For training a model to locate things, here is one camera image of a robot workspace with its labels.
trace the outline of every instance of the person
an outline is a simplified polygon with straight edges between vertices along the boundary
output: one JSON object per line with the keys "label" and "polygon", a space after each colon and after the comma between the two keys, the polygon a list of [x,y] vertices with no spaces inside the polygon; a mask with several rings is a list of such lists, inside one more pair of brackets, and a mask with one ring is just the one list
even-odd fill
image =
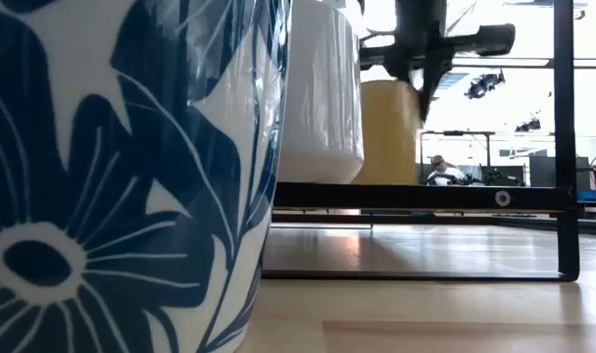
{"label": "person", "polygon": [[465,178],[462,171],[457,169],[455,166],[449,165],[444,161],[444,158],[440,155],[431,157],[431,165],[433,166],[433,173],[431,173],[427,180],[429,184],[435,184],[439,186],[446,186]]}

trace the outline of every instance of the black stand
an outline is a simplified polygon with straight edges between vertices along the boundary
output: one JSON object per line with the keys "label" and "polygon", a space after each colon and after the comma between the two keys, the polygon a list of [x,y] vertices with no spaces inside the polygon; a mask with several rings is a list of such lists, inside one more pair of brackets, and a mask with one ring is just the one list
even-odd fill
{"label": "black stand", "polygon": [[[487,211],[557,214],[559,264],[556,272],[401,273],[281,270],[263,271],[269,279],[400,280],[561,280],[579,276],[577,229],[572,0],[556,0],[555,146],[556,187],[432,187],[280,183],[274,205],[280,209],[361,209],[409,211]],[[314,220],[314,215],[293,215]],[[286,222],[290,215],[283,215]],[[341,216],[323,215],[335,223]]]}

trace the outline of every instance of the flower pattern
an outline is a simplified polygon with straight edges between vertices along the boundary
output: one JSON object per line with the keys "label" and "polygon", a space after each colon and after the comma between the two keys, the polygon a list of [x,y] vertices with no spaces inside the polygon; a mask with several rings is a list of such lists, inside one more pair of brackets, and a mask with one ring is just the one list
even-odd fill
{"label": "flower pattern", "polygon": [[[27,14],[56,0],[0,2]],[[0,13],[0,352],[149,353],[155,323],[182,351],[166,308],[208,300],[216,240],[228,275],[215,314],[195,328],[206,332],[197,349],[215,351],[245,330],[261,259],[243,307],[225,327],[217,319],[244,236],[271,206],[282,99],[259,128],[255,70],[253,129],[266,138],[255,135],[248,151],[195,102],[214,91],[253,28],[253,57],[260,33],[284,78],[288,14],[275,0],[136,1],[111,61],[129,126],[109,97],[85,96],[64,161],[46,50],[24,21]],[[217,33],[193,35],[197,17],[216,19]],[[196,62],[187,47],[207,53]]]}

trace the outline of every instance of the blue and white vase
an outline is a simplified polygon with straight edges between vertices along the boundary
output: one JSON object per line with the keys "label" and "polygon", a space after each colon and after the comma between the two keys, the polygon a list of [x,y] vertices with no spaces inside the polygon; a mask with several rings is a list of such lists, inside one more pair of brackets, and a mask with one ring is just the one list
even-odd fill
{"label": "blue and white vase", "polygon": [[0,353],[232,352],[288,0],[0,0]]}

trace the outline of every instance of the wooden floor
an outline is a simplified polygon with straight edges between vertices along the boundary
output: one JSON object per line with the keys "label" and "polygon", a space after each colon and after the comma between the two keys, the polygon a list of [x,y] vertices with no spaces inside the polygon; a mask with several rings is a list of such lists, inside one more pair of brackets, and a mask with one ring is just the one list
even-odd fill
{"label": "wooden floor", "polygon": [[[596,236],[576,283],[264,281],[240,353],[596,352]],[[554,271],[555,234],[273,229],[269,269]]]}

